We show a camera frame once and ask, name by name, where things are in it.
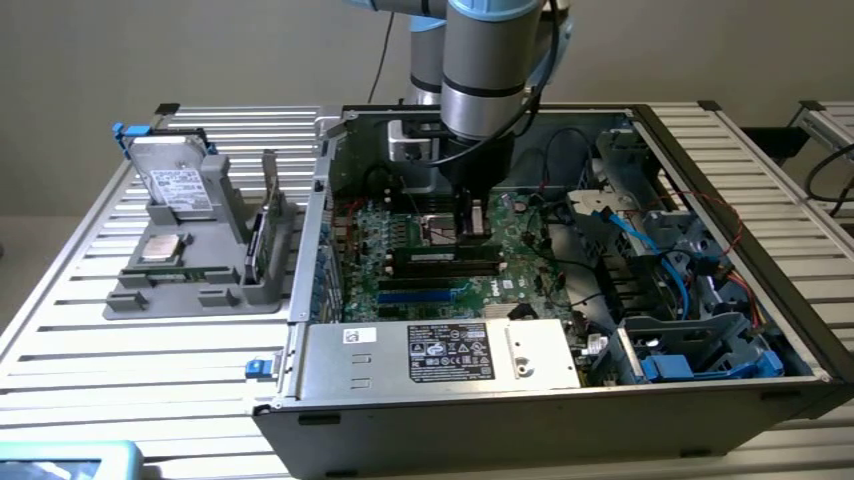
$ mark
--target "black cable cord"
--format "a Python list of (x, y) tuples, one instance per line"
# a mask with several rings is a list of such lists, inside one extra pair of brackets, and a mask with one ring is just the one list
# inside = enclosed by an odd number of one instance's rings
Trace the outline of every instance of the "black cable cord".
[(516, 133), (516, 137), (520, 137), (522, 135), (528, 133), (528, 130), (534, 125), (534, 119), (536, 118), (536, 114), (539, 113), (540, 100), (542, 99), (538, 97), (536, 100), (534, 101), (534, 104), (531, 105), (531, 113), (528, 113), (528, 120), (524, 123), (524, 127), (522, 127), (522, 131)]
[(592, 295), (586, 296), (578, 302), (574, 302), (574, 303), (558, 303), (551, 299), (551, 295), (548, 294), (548, 295), (546, 295), (546, 300), (548, 300), (548, 303), (551, 303), (558, 308), (572, 308), (572, 307), (578, 307), (579, 305), (586, 304), (594, 298), (603, 297), (603, 296), (604, 296), (604, 292), (599, 292), (599, 293), (594, 293)]
[(373, 101), (373, 93), (376, 93), (376, 84), (379, 83), (379, 77), (383, 75), (383, 65), (385, 65), (385, 53), (388, 53), (388, 38), (391, 37), (391, 27), (395, 23), (395, 13), (388, 15), (388, 26), (385, 27), (385, 39), (383, 40), (383, 53), (379, 56), (379, 66), (376, 67), (376, 76), (373, 77), (373, 85), (371, 86), (371, 93), (368, 94), (368, 103)]
[(551, 152), (551, 145), (554, 144), (555, 140), (558, 139), (558, 137), (560, 137), (560, 134), (563, 133), (575, 133), (584, 141), (584, 144), (587, 144), (587, 159), (584, 160), (582, 171), (584, 171), (588, 168), (590, 164), (592, 163), (594, 144), (592, 144), (592, 140), (590, 140), (590, 137), (587, 136), (584, 131), (578, 127), (563, 127), (555, 130), (555, 132), (551, 134), (551, 137), (548, 137), (548, 141), (546, 142), (546, 152), (543, 154), (543, 183), (547, 183), (551, 180), (550, 178), (551, 174), (548, 172), (548, 153)]
[[(551, 7), (551, 11), (552, 12), (558, 12), (559, 11), (559, 9), (558, 9), (558, 0), (548, 0), (548, 6)], [(534, 90), (531, 91), (531, 95), (528, 96), (526, 102), (522, 104), (522, 107), (519, 108), (519, 110), (516, 111), (514, 116), (499, 127), (499, 129), (495, 130), (492, 135), (490, 135), (487, 138), (480, 140), (477, 143), (475, 143), (472, 146), (469, 146), (465, 150), (463, 150), (457, 154), (451, 155), (449, 157), (445, 157), (445, 158), (443, 158), (440, 160), (436, 160), (433, 162), (412, 162), (413, 165), (417, 165), (417, 166), (425, 167), (425, 168), (435, 168), (439, 165), (444, 165), (445, 163), (455, 162), (456, 160), (461, 159), (463, 157), (467, 157), (469, 154), (472, 154), (473, 152), (476, 152), (477, 150), (484, 148), (486, 145), (488, 145), (495, 140), (498, 140), (502, 136), (504, 136), (504, 133), (507, 133), (507, 131), (510, 131), (510, 129), (516, 125), (516, 122), (523, 117), (524, 112), (527, 112), (528, 109), (531, 108), (531, 106), (535, 104), (535, 102), (539, 101), (539, 97), (542, 96), (543, 90), (546, 89), (546, 84), (548, 83), (548, 78), (551, 77), (551, 73), (552, 73), (552, 71), (555, 69), (555, 64), (558, 63), (558, 49), (560, 47), (560, 23), (558, 21), (558, 15), (552, 15), (551, 17), (552, 17), (552, 21), (551, 21), (551, 46), (550, 46), (550, 49), (548, 49), (548, 60), (547, 60), (548, 63), (546, 64), (546, 71), (544, 71), (544, 74), (543, 74), (543, 79), (542, 79), (540, 83), (536, 84), (536, 86), (534, 87)]]
[(839, 193), (839, 200), (832, 206), (832, 210), (830, 210), (828, 212), (828, 215), (831, 217), (836, 216), (836, 213), (839, 213), (839, 210), (842, 210), (842, 205), (844, 205), (844, 202), (854, 201), (854, 199), (848, 200), (848, 192), (851, 191), (851, 188), (854, 188), (854, 178), (851, 178), (848, 185), (842, 189), (842, 193)]
[(592, 300), (596, 297), (603, 297), (604, 296), (604, 292), (599, 292), (599, 293), (594, 293), (592, 295), (587, 295), (584, 298), (582, 298), (578, 302), (570, 303), (570, 307), (578, 307), (579, 305), (587, 303), (590, 300)]
[[(839, 203), (839, 204), (846, 203), (846, 202), (854, 202), (854, 198), (851, 198), (851, 199), (846, 198), (846, 196), (848, 194), (848, 191), (850, 191), (851, 187), (854, 186), (850, 183), (848, 183), (848, 186), (844, 188), (842, 195), (839, 197), (836, 197), (836, 198), (824, 197), (823, 195), (816, 195), (815, 192), (812, 191), (812, 181), (815, 180), (815, 176), (824, 169), (824, 167), (827, 167), (827, 165), (830, 165), (832, 163), (832, 161), (835, 159), (840, 158), (843, 155), (851, 153), (852, 151), (854, 151), (854, 143), (847, 145), (847, 146), (844, 146), (844, 147), (842, 147), (835, 152), (832, 152), (827, 158), (824, 158), (820, 162), (818, 162), (818, 165), (815, 165), (815, 167), (812, 167), (812, 170), (810, 170), (810, 173), (807, 173), (806, 182), (804, 182), (804, 190), (806, 190), (807, 196), (812, 200), (820, 200), (822, 202), (834, 202), (834, 203)], [(838, 208), (834, 207), (834, 210), (838, 212), (839, 208), (842, 208), (840, 205), (838, 206)]]
[[(535, 216), (535, 215), (539, 215), (539, 214), (540, 214), (540, 212), (543, 211), (543, 209), (544, 209), (544, 208), (548, 208), (548, 207), (550, 207), (550, 205), (548, 205), (548, 204), (542, 205), (539, 209), (536, 209), (535, 211), (532, 211), (532, 212), (531, 212), (531, 215), (528, 216), (528, 223), (527, 223), (527, 226), (526, 226), (526, 228), (524, 228), (526, 233), (532, 233), (532, 232), (531, 232), (531, 221), (534, 220), (534, 216)], [(559, 263), (559, 264), (563, 264), (563, 265), (575, 265), (576, 267), (582, 267), (583, 269), (586, 269), (587, 271), (590, 271), (590, 273), (592, 273), (592, 274), (594, 274), (594, 276), (596, 275), (596, 269), (595, 269), (594, 267), (591, 267), (590, 265), (586, 265), (584, 263), (582, 263), (582, 262), (576, 262), (576, 261), (574, 261), (574, 260), (563, 260), (563, 259), (560, 259), (560, 258), (548, 257), (548, 256), (547, 256), (546, 254), (543, 254), (539, 250), (536, 250), (536, 248), (534, 248), (534, 245), (528, 245), (527, 243), (526, 243), (526, 245), (527, 245), (527, 247), (531, 249), (531, 251), (534, 252), (534, 254), (535, 254), (539, 258), (542, 258), (543, 260), (548, 260), (550, 262)]]

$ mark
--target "barcode sticker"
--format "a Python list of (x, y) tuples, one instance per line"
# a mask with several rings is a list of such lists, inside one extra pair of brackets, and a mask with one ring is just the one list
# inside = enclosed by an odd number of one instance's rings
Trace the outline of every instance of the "barcode sticker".
[(175, 212), (212, 210), (197, 170), (152, 170), (151, 178), (163, 200)]

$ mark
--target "metal rail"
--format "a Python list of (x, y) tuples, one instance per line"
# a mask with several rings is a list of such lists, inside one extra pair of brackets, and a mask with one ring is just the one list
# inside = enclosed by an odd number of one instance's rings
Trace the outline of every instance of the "metal rail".
[[(854, 265), (832, 231), (792, 200), (724, 117), (695, 104), (651, 106), (854, 349)], [(208, 130), (232, 157), (231, 177), (244, 195), (263, 191), (260, 152), (276, 148), (281, 186), (299, 203), (311, 188), (317, 111), (184, 108), (172, 125)], [(101, 317), (103, 298), (148, 220), (145, 198), (123, 167), (0, 339), (0, 441), (129, 439), (147, 457), (147, 478), (289, 478), (245, 415), (253, 399), (273, 394), (275, 384), (243, 379), (247, 358), (284, 344), (287, 306), (272, 316), (121, 323)], [(852, 448), (848, 403), (820, 420), (783, 423), (723, 458), (471, 473), (464, 478), (847, 478), (854, 475)]]
[[(834, 152), (854, 143), (854, 102), (803, 102), (790, 125), (800, 127), (822, 144), (828, 152)], [(824, 211), (830, 211), (834, 204), (812, 202)], [(834, 217), (836, 223), (854, 228), (854, 204), (842, 205)]]

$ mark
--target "teal object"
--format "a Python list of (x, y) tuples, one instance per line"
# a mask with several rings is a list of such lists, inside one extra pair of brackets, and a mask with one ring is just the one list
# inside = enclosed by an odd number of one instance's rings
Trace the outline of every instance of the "teal object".
[(0, 442), (0, 464), (8, 462), (96, 462), (92, 480), (141, 479), (143, 454), (133, 442), (127, 441)]

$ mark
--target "power supply label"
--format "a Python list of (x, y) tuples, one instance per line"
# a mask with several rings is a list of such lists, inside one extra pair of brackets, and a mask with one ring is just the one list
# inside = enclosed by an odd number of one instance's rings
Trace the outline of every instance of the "power supply label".
[(486, 323), (409, 325), (408, 340), (415, 383), (495, 380)]
[(199, 212), (212, 209), (197, 170), (152, 170), (149, 173), (163, 201), (173, 211)]

